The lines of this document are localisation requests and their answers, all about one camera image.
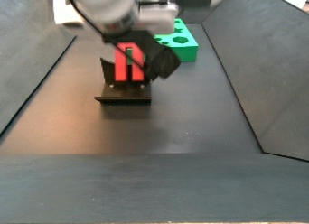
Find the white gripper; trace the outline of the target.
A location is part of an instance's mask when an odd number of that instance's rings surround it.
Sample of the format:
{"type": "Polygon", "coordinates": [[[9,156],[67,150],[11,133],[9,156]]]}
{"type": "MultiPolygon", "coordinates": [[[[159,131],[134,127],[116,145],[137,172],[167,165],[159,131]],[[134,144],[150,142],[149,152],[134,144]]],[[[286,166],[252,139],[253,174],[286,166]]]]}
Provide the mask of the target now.
{"type": "Polygon", "coordinates": [[[141,1],[135,30],[146,30],[151,34],[171,34],[175,29],[175,19],[179,6],[166,1],[141,1]]]}

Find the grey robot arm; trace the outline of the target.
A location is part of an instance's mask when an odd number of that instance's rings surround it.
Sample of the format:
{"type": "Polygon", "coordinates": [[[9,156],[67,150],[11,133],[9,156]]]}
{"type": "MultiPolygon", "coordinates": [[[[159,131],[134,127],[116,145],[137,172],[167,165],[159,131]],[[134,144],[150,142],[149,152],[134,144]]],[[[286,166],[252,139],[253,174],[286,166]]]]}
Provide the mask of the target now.
{"type": "Polygon", "coordinates": [[[83,25],[80,13],[106,34],[171,34],[179,6],[174,0],[54,0],[56,24],[83,25]]]}

